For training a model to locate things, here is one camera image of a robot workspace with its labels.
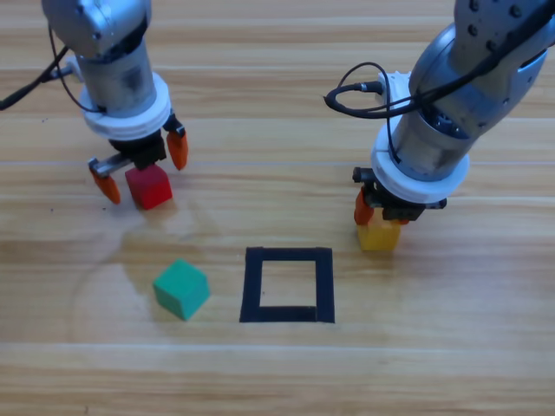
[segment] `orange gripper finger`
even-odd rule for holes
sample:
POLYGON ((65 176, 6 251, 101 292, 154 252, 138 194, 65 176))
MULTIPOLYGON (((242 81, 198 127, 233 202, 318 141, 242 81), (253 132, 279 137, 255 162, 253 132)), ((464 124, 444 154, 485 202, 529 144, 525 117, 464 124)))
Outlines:
POLYGON ((119 204, 121 202, 120 190, 118 185, 115 183, 114 179, 110 176, 106 178, 101 178, 93 170, 90 170, 93 178, 95 179, 96 185, 100 188, 102 193, 112 201, 114 204, 119 204))
POLYGON ((172 156, 172 161, 178 171, 183 169, 187 164, 189 156, 189 145, 187 144, 187 134, 180 137, 176 132, 170 132, 166 137, 167 150, 172 156))
POLYGON ((355 207, 355 223, 357 225, 366 225, 374 216, 374 208, 369 207, 364 200, 364 192, 361 191, 356 197, 355 207))

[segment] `table surface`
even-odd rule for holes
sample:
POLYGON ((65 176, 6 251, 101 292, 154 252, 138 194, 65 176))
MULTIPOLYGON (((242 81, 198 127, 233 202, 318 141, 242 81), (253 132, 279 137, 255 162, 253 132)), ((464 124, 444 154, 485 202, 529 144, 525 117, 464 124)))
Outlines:
MULTIPOLYGON (((382 123, 322 97, 358 62, 411 70, 453 8, 153 2, 148 51, 191 161, 160 164, 174 199, 152 211, 123 172, 120 205, 99 193, 86 162, 114 150, 59 82, 3 112, 0 414, 553 415, 551 57, 471 151, 445 211, 408 225, 394 253, 361 253, 356 238, 351 173, 382 123), (333 249, 336 324, 240 323, 252 246, 333 249), (153 295, 178 258, 212 290, 189 322, 153 295)), ((1 96, 51 61, 36 0, 2 2, 0 53, 1 96)), ((265 306, 314 304, 314 266, 265 264, 262 290, 265 306)))

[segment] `yellow cube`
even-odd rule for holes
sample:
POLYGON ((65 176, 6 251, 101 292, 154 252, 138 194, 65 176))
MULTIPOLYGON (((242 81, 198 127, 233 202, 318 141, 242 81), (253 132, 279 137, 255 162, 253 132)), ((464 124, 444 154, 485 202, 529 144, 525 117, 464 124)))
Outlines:
POLYGON ((356 226, 361 249, 362 251, 392 251, 399 241, 402 225, 397 221, 384 221, 382 215, 376 214, 367 225, 356 226))

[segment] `black tape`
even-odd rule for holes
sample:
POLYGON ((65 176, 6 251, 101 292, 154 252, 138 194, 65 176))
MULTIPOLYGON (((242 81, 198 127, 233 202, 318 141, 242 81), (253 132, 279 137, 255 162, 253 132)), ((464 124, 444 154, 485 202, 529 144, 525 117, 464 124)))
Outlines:
POLYGON ((240 322, 335 323, 331 249, 266 249, 250 247, 245 255, 245 284, 240 322), (260 306, 263 262, 315 262, 316 306, 260 306))

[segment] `red cube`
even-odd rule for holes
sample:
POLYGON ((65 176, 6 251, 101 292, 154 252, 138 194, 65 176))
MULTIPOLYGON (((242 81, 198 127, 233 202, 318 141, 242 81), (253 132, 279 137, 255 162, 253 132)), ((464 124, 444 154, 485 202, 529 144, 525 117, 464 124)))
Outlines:
POLYGON ((151 210, 173 197, 167 173, 157 165, 143 171, 135 167, 125 172, 125 177, 135 203, 144 210, 151 210))

